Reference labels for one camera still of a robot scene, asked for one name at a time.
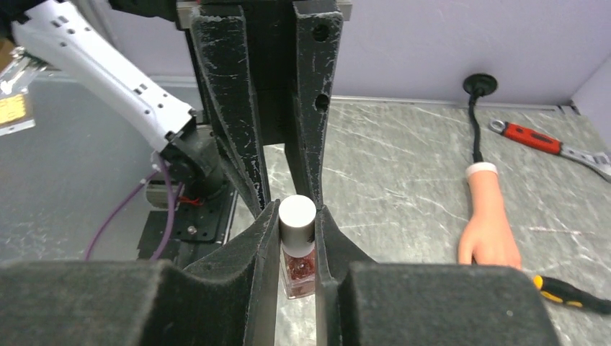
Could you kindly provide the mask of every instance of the gray marble surface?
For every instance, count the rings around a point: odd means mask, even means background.
[[[197,105],[193,88],[170,92]],[[0,261],[82,258],[95,229],[150,171],[151,150],[119,115],[62,79],[37,82],[37,126],[0,137]],[[576,148],[604,149],[584,117],[481,108]],[[484,129],[482,152],[501,174],[525,271],[611,298],[611,185],[560,157]],[[334,101],[324,196],[342,231],[379,262],[453,263],[470,215],[464,170],[471,129],[464,109]],[[294,193],[281,146],[265,150],[272,197]],[[136,258],[149,207],[137,198],[102,237],[97,260]],[[233,236],[252,221],[238,206]],[[313,296],[288,301],[279,286],[277,345],[314,345]],[[610,318],[547,304],[564,345],[608,345]]]

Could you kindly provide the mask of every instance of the bottle with white cap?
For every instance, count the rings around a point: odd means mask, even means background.
[[[306,196],[292,195],[280,203],[279,217],[285,292],[289,299],[309,296],[316,289],[316,206]]]

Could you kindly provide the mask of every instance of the black cord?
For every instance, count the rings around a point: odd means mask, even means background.
[[[480,151],[480,140],[481,140],[481,129],[479,127],[479,123],[476,118],[476,103],[479,96],[475,94],[471,95],[469,99],[469,120],[471,121],[471,125],[473,126],[473,163],[483,162],[483,156]]]

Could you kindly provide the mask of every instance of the white wall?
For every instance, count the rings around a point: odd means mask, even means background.
[[[490,102],[567,104],[611,53],[608,0],[353,3],[335,94],[464,100],[463,79],[484,71],[500,82]],[[105,12],[119,46],[147,73],[192,74],[173,25]]]
[[[582,115],[594,123],[611,148],[611,56],[573,96]]]

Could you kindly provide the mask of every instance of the screw hole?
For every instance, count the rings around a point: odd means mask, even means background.
[[[316,109],[319,112],[326,112],[329,109],[329,104],[331,102],[329,101],[329,97],[326,96],[325,94],[320,94],[317,98],[316,98]]]
[[[324,24],[317,25],[312,31],[312,36],[317,42],[324,42],[329,38],[331,30]]]

